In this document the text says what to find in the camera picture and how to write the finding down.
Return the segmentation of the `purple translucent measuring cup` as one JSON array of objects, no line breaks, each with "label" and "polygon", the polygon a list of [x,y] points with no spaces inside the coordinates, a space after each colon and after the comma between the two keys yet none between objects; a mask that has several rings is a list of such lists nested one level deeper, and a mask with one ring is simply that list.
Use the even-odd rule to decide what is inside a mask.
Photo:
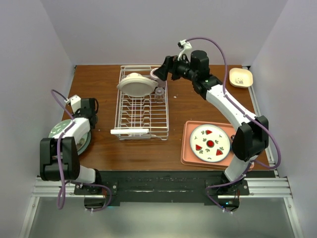
[{"label": "purple translucent measuring cup", "polygon": [[151,72],[150,72],[150,79],[151,79],[151,80],[154,80],[154,81],[157,81],[157,82],[164,82],[164,80],[160,79],[160,78],[156,75],[156,71],[157,71],[157,70],[158,70],[158,67],[151,70]]}]

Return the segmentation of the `small clear glass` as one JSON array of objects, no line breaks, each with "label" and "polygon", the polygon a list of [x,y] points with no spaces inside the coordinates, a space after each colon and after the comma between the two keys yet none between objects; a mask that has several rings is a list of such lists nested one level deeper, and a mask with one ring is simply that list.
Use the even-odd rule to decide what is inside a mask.
[{"label": "small clear glass", "polygon": [[165,102],[165,90],[161,87],[155,89],[154,100],[158,103]]}]

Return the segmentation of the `cream plate with blue swirl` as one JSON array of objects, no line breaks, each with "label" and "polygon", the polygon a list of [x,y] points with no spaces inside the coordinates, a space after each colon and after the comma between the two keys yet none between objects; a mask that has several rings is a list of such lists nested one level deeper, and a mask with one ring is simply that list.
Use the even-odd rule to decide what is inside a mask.
[{"label": "cream plate with blue swirl", "polygon": [[138,73],[131,73],[122,79],[117,85],[117,89],[130,97],[144,97],[151,94],[158,83]]}]

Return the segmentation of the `white wire dish rack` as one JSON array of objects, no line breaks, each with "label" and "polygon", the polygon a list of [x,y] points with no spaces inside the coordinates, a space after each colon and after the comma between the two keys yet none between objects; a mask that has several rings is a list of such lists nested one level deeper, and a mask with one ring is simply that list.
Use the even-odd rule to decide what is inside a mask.
[{"label": "white wire dish rack", "polygon": [[[120,67],[119,82],[131,73],[150,79],[150,72],[157,65],[123,65]],[[165,90],[165,102],[154,100],[155,90],[144,97],[130,97],[118,90],[114,128],[112,135],[120,140],[168,139],[169,113],[167,82],[157,82]]]}]

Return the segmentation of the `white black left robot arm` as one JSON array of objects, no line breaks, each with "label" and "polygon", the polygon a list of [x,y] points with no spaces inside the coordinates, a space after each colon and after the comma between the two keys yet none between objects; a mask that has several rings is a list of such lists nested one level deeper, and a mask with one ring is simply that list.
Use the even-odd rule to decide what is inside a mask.
[{"label": "white black left robot arm", "polygon": [[59,169],[64,179],[85,183],[85,189],[98,194],[103,183],[95,169],[80,165],[79,155],[89,146],[98,117],[99,103],[95,98],[80,98],[75,95],[66,101],[74,119],[56,124],[49,136],[40,141],[40,177],[46,181],[60,181]]}]

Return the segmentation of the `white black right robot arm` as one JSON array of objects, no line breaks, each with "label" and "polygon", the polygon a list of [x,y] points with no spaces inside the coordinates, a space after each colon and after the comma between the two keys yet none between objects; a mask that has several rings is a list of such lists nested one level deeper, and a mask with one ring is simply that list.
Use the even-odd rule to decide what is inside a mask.
[{"label": "white black right robot arm", "polygon": [[244,179],[251,163],[268,147],[268,120],[256,116],[244,107],[226,90],[224,82],[210,73],[209,58],[201,50],[186,55],[166,56],[163,64],[153,74],[162,81],[168,75],[172,80],[190,80],[194,91],[214,105],[231,123],[236,131],[232,142],[233,159],[221,176],[221,183],[206,189],[221,188],[231,195]]}]

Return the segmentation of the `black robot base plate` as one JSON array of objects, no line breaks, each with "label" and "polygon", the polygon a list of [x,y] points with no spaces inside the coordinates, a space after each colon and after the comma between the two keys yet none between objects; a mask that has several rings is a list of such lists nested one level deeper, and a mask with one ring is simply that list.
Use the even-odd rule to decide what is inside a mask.
[{"label": "black robot base plate", "polygon": [[246,180],[218,187],[224,183],[221,171],[101,171],[99,181],[111,189],[111,206],[123,202],[213,205],[214,200],[228,205],[232,198],[250,194]]}]

